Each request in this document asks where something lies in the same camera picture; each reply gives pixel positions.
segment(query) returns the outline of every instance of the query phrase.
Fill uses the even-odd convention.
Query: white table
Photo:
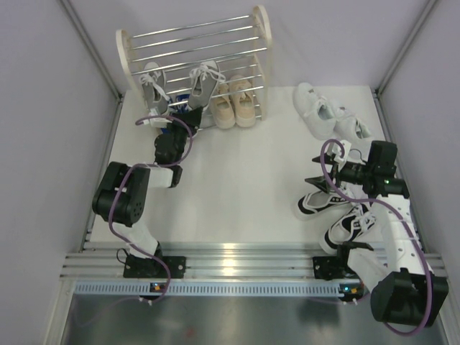
[[[304,182],[321,175],[322,141],[310,134],[292,103],[293,87],[270,89],[267,119],[249,129],[217,128],[198,133],[181,164],[180,184],[147,195],[143,219],[159,242],[302,242],[318,237],[346,210],[337,208],[309,221],[294,217],[296,201],[315,188]],[[317,88],[364,120],[384,139],[368,86]],[[144,116],[134,94],[126,93],[110,161],[132,165],[154,159],[154,129],[135,126]],[[92,242],[114,242],[97,216]]]

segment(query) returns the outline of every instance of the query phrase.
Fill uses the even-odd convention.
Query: wall
[[[440,1],[385,91],[419,226],[460,298],[460,2]]]
[[[114,98],[55,0],[0,2],[0,334],[41,344]]]
[[[376,88],[423,8],[421,0],[259,0],[274,37],[276,86],[369,84]],[[244,0],[91,0],[74,7],[118,87],[126,90],[115,31],[131,35],[237,17],[252,11]],[[210,27],[203,32],[210,32]]]

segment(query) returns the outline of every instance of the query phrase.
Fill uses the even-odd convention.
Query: metal pole
[[[91,56],[94,63],[96,64],[99,72],[102,75],[102,78],[105,80],[107,86],[110,88],[110,91],[114,95],[116,101],[120,101],[121,93],[116,87],[114,80],[110,76],[109,70],[107,69],[106,65],[102,61],[101,56],[99,55],[93,41],[89,37],[85,27],[83,26],[83,23],[80,20],[80,17],[77,15],[77,12],[73,8],[70,0],[57,0],[57,2],[61,5],[65,14],[67,15],[70,22],[72,23],[83,45],[85,46],[89,55]]]
[[[382,82],[380,83],[379,87],[377,88],[377,97],[380,98],[385,91],[388,83],[391,81],[393,75],[395,74],[396,70],[401,65],[401,62],[404,60],[406,55],[408,54],[410,48],[413,46],[414,41],[417,39],[420,31],[422,30],[423,26],[428,21],[428,18],[434,12],[434,9],[437,5],[439,0],[428,0],[423,8],[420,16],[417,19],[414,27],[410,31],[409,35],[406,37],[404,43],[402,44],[401,48],[399,49],[395,59],[393,60],[390,68],[385,73]]]

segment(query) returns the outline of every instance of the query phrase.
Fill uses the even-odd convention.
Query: shoe
[[[229,86],[227,84],[221,84],[217,89],[217,94],[228,92]],[[229,95],[213,98],[211,100],[211,113],[218,128],[228,129],[235,125],[235,113],[231,107]]]
[[[293,94],[294,107],[307,124],[311,134],[319,140],[332,137],[336,117],[331,104],[309,83],[300,83]]]
[[[145,70],[158,68],[160,65],[151,62],[147,63],[144,67]],[[167,115],[167,104],[170,97],[165,92],[166,73],[164,70],[155,70],[141,74],[139,82],[144,91],[144,98],[147,103],[147,108],[155,115]]]
[[[314,193],[309,193],[302,197],[294,205],[294,214],[301,221],[307,221],[318,213],[330,208],[350,204],[335,192],[329,194],[318,190]]]
[[[371,143],[374,140],[371,131],[350,110],[336,101],[333,101],[332,104],[337,119],[334,130],[340,138],[351,143],[350,157],[367,160],[371,150]]]
[[[220,73],[216,61],[210,60],[192,69],[190,79],[192,80],[192,90],[188,98],[188,106],[192,110],[200,107],[206,110],[217,86],[225,81],[225,75]]]
[[[234,75],[230,79],[230,92],[237,92],[251,88],[252,84],[242,75]],[[240,127],[252,127],[256,123],[256,111],[251,91],[234,93],[231,100],[235,107],[236,124]]]
[[[335,255],[339,244],[353,241],[374,225],[375,217],[368,208],[362,204],[356,205],[321,235],[319,245],[326,253]]]

